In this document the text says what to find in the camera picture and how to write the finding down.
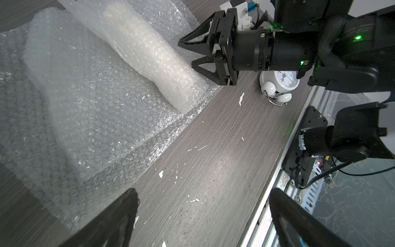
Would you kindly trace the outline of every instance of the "alarm clock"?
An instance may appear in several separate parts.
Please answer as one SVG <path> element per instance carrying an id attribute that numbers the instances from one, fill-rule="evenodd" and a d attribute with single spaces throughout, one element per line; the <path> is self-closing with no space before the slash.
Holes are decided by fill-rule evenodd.
<path id="1" fill-rule="evenodd" d="M 297 88 L 299 79 L 296 79 L 296 71 L 262 71 L 259 84 L 271 103 L 282 106 L 292 99 L 289 92 Z"/>

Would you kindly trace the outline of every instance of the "bubble-wrapped object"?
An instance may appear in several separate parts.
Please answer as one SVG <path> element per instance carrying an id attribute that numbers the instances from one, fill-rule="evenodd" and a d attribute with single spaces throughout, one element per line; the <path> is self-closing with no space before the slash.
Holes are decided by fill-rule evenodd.
<path id="1" fill-rule="evenodd" d="M 106 41 L 132 68 L 155 82 L 181 113 L 187 113 L 207 84 L 125 0 L 59 0 L 74 17 Z"/>
<path id="2" fill-rule="evenodd" d="M 155 84 L 66 11 L 52 8 L 36 14 L 24 61 L 29 78 L 48 99 L 55 135 L 79 181 L 182 116 Z M 192 94 L 203 94 L 208 87 L 198 78 L 205 86 Z"/>
<path id="3" fill-rule="evenodd" d="M 172 17 L 173 25 L 167 27 L 166 30 L 173 30 L 176 20 L 181 22 L 182 24 L 177 25 L 182 26 L 183 29 L 180 29 L 181 33 L 176 34 L 181 37 L 191 31 L 189 23 L 195 25 L 197 22 L 185 7 L 183 7 L 183 11 L 178 11 L 177 1 L 175 3 L 161 0 L 150 5 L 146 1 L 134 1 L 133 6 L 139 13 L 147 12 L 146 8 L 155 6 L 153 12 L 147 12 L 149 16 L 144 16 L 147 21 L 160 16 L 160 18 L 165 18 L 165 23 L 169 25 L 171 23 L 169 19 Z M 46 11 L 59 14 L 59 16 L 56 16 L 56 20 L 48 16 L 43 20 L 42 25 L 51 23 L 57 25 L 66 21 L 68 25 L 74 24 L 84 28 L 74 18 L 64 19 L 62 17 L 63 14 L 66 14 L 64 11 L 57 9 Z M 156 29 L 158 23 L 160 21 L 156 21 L 152 26 Z M 85 182 L 80 182 L 80 177 L 73 170 L 71 160 L 67 159 L 62 145 L 56 141 L 54 135 L 56 131 L 51 125 L 52 118 L 48 111 L 47 98 L 43 97 L 27 77 L 26 65 L 22 56 L 28 30 L 29 24 L 26 24 L 0 34 L 0 162 L 4 163 L 54 216 L 68 227 L 78 230 L 132 186 L 212 99 L 219 87 L 208 82 L 209 89 L 196 108 L 185 115 L 177 113 L 177 117 L 168 119 L 170 123 L 163 122 L 164 125 L 160 126 L 161 130 L 158 129 L 151 135 L 152 137 L 142 141 L 140 146 L 131 149 L 126 156 L 114 160 L 107 168 L 97 172 Z M 52 34 L 55 34 L 54 31 L 54 26 L 48 29 L 48 32 L 52 32 Z M 80 49 L 81 55 L 85 49 L 95 44 L 96 49 L 101 49 L 101 53 L 107 54 L 105 60 L 111 61 L 111 64 L 103 62 L 109 66 L 107 69 L 112 70 L 114 63 L 119 64 L 117 66 L 122 66 L 124 61 L 108 44 L 89 31 L 85 35 L 92 37 L 92 39 L 98 39 L 99 43 L 89 40 L 87 43 L 81 43 L 82 47 L 75 46 Z M 176 41 L 170 44 L 179 54 L 186 55 L 188 59 L 196 59 L 194 57 L 196 55 L 192 52 L 178 50 Z M 91 65 L 84 63 L 81 67 L 86 68 L 85 71 L 90 71 Z M 101 75 L 105 74 L 104 68 L 101 68 L 101 71 Z M 129 66 L 123 67 L 123 73 L 126 73 L 125 71 L 130 74 L 134 73 L 136 77 L 140 76 Z M 176 112 L 163 99 L 153 82 L 148 80 L 145 82 L 147 83 L 145 85 L 146 92 L 152 90 L 152 95 L 157 98 L 156 100 L 160 98 L 160 102 L 163 101 L 162 107 L 169 107 L 173 109 L 173 112 Z M 143 102 L 137 103 L 136 101 L 136 107 L 142 106 L 140 103 Z"/>

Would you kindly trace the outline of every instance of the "wire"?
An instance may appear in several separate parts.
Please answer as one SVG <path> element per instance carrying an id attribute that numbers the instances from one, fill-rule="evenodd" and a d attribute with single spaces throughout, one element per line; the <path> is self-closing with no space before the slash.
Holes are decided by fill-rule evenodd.
<path id="1" fill-rule="evenodd" d="M 336 167 L 336 164 L 335 164 L 335 161 L 333 160 L 333 158 L 334 158 L 334 157 L 332 156 L 332 163 L 333 163 L 333 165 Z M 393 169 L 395 169 L 395 166 L 390 167 L 390 168 L 387 168 L 387 169 L 384 169 L 384 170 L 381 170 L 381 171 L 378 171 L 378 172 L 363 173 L 363 174 L 352 174 L 352 173 L 344 172 L 344 171 L 342 171 L 342 170 L 340 170 L 340 169 L 339 169 L 339 171 L 340 171 L 341 173 L 344 173 L 344 174 L 349 175 L 349 176 L 364 177 L 364 176 L 376 175 L 376 174 L 380 174 L 380 173 L 383 173 L 383 172 L 391 171 L 391 170 L 393 170 Z"/>
<path id="2" fill-rule="evenodd" d="M 350 164 L 351 164 L 351 162 L 346 162 L 346 163 L 340 164 L 338 166 L 332 167 L 331 169 L 327 170 L 326 172 L 321 173 L 320 175 L 317 175 L 314 178 L 312 178 L 305 187 L 300 187 L 300 185 L 299 185 L 298 177 L 299 177 L 299 170 L 300 170 L 300 168 L 298 166 L 298 168 L 296 169 L 296 175 L 295 175 L 295 187 L 297 189 L 299 189 L 299 190 L 304 190 L 304 189 L 308 188 L 310 185 L 312 185 L 313 183 L 315 183 L 316 181 L 318 181 L 319 179 L 325 177 L 326 175 L 329 175 L 329 174 L 331 174 L 331 173 L 333 173 L 333 172 L 335 172 L 335 171 L 337 171 L 337 170 L 339 170 L 339 169 L 341 169 L 343 167 L 346 167 L 346 166 L 348 166 Z"/>
<path id="3" fill-rule="evenodd" d="M 263 13 L 262 16 L 260 16 L 259 4 L 256 3 L 255 7 L 256 7 L 257 17 L 256 17 L 256 23 L 252 22 L 254 24 L 254 26 L 251 28 L 252 30 L 258 29 L 262 25 L 263 22 L 269 20 L 269 14 L 267 13 L 267 10 Z"/>
<path id="4" fill-rule="evenodd" d="M 253 29 L 257 29 L 258 27 L 256 25 L 259 23 L 259 4 L 255 4 L 255 6 L 256 6 L 256 14 L 257 14 L 257 16 L 256 16 L 256 23 L 255 23 Z"/>

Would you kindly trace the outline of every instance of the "bubble wrap sheet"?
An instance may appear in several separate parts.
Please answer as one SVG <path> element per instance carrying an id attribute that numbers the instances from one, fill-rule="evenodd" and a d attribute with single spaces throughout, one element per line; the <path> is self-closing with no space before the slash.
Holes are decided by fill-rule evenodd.
<path id="1" fill-rule="evenodd" d="M 140 47 L 139 55 L 132 61 L 142 61 L 147 67 L 140 67 L 138 71 L 143 70 L 142 74 L 150 77 L 163 72 L 154 81 L 162 77 L 162 83 L 156 85 L 167 87 L 168 99 L 188 108 L 192 102 L 196 104 L 195 96 L 201 98 L 207 91 L 206 81 L 195 71 L 183 72 L 191 68 L 163 38 L 152 35 L 160 36 L 145 20 L 139 17 L 135 22 L 136 26 L 145 22 L 145 26 L 141 25 L 151 29 L 144 37 L 160 41 L 156 50 L 162 47 L 161 52 L 148 51 L 150 59 L 143 58 L 146 49 Z M 149 44 L 149 41 L 139 40 L 139 43 Z M 124 57 L 133 56 L 131 52 L 136 51 L 137 46 L 136 43 L 128 46 L 134 49 L 124 52 Z M 71 14 L 56 9 L 47 9 L 35 16 L 26 42 L 24 61 L 29 78 L 48 99 L 55 136 L 75 166 L 80 181 L 124 157 L 182 116 L 152 82 L 131 70 L 108 47 Z M 150 61 L 154 53 L 157 63 Z M 167 59 L 175 62 L 169 61 L 169 68 L 163 68 Z M 169 91 L 178 91 L 178 99 Z"/>
<path id="2" fill-rule="evenodd" d="M 143 13 L 142 16 L 146 21 L 159 31 L 178 54 L 183 55 L 186 59 L 197 58 L 196 54 L 176 46 L 178 39 L 190 32 L 191 26 L 196 27 L 198 24 L 182 5 L 182 2 L 134 1 L 131 4 L 136 11 Z M 34 28 L 33 25 L 42 25 L 43 28 L 47 28 L 47 34 L 41 32 L 40 34 L 43 36 L 36 36 L 37 39 L 46 40 L 49 38 L 48 36 L 53 36 L 59 44 L 56 46 L 52 42 L 48 43 L 48 46 L 55 45 L 57 49 L 64 49 L 65 52 L 62 56 L 68 59 L 72 57 L 74 50 L 76 51 L 74 54 L 79 57 L 75 58 L 75 61 L 80 62 L 79 66 L 71 66 L 59 57 L 55 59 L 53 54 L 50 63 L 42 61 L 50 65 L 49 69 L 63 65 L 64 70 L 68 70 L 73 76 L 84 76 L 84 79 L 89 78 L 92 73 L 96 73 L 95 77 L 80 80 L 86 84 L 71 84 L 76 88 L 74 92 L 78 92 L 80 87 L 86 87 L 90 88 L 86 98 L 90 97 L 89 93 L 95 97 L 101 95 L 101 98 L 99 96 L 101 104 L 107 104 L 108 109 L 112 105 L 113 112 L 111 110 L 110 113 L 107 109 L 107 113 L 113 114 L 111 117 L 114 120 L 117 116 L 116 112 L 121 114 L 120 109 L 126 108 L 126 105 L 119 105 L 118 111 L 115 109 L 116 93 L 120 94 L 129 90 L 129 96 L 124 95 L 125 103 L 129 99 L 128 104 L 133 104 L 133 108 L 141 113 L 141 115 L 130 115 L 128 121 L 137 123 L 137 133 L 142 131 L 142 135 L 139 133 L 139 136 L 144 137 L 145 140 L 139 140 L 139 136 L 132 135 L 133 140 L 140 141 L 139 146 L 130 148 L 129 153 L 124 157 L 115 159 L 105 169 L 97 171 L 96 174 L 82 182 L 81 177 L 74 172 L 73 160 L 68 158 L 69 150 L 65 152 L 61 142 L 56 141 L 58 136 L 54 133 L 58 130 L 55 128 L 55 124 L 52 125 L 51 99 L 43 96 L 40 92 L 43 89 L 38 90 L 33 85 L 28 77 L 28 74 L 31 76 L 31 72 L 28 72 L 27 66 L 23 62 L 30 24 L 1 33 L 0 162 L 4 163 L 54 216 L 68 227 L 78 230 L 132 186 L 212 99 L 219 87 L 206 81 L 208 90 L 203 95 L 203 100 L 193 110 L 182 115 L 164 99 L 153 82 L 128 66 L 107 43 L 87 30 L 70 13 L 51 8 L 40 12 L 36 18 L 40 18 L 40 23 L 33 21 L 32 28 Z M 134 83 L 133 88 L 130 86 L 131 81 Z M 114 97 L 113 104 L 110 103 L 110 95 Z M 63 98 L 60 100 L 63 100 L 65 104 L 68 101 Z M 110 126 L 113 126 L 108 123 L 110 119 L 107 124 L 103 122 L 103 117 L 105 117 L 103 112 L 105 111 L 100 110 L 100 114 L 96 112 L 97 115 L 93 115 L 92 113 L 86 118 L 87 126 L 89 125 L 94 133 L 92 137 L 95 150 L 98 148 L 95 146 L 95 144 L 98 145 L 96 141 L 98 141 L 99 135 L 97 134 L 102 135 L 100 148 L 105 143 L 102 141 L 102 138 L 105 137 L 104 134 L 113 133 L 115 135 L 115 130 L 109 131 Z M 100 117 L 101 123 L 97 122 L 96 116 Z M 89 139 L 91 136 L 88 134 L 87 136 L 87 141 L 92 142 L 92 139 Z M 121 134 L 119 142 L 119 150 L 122 150 L 123 143 L 128 145 L 128 135 L 124 139 Z"/>

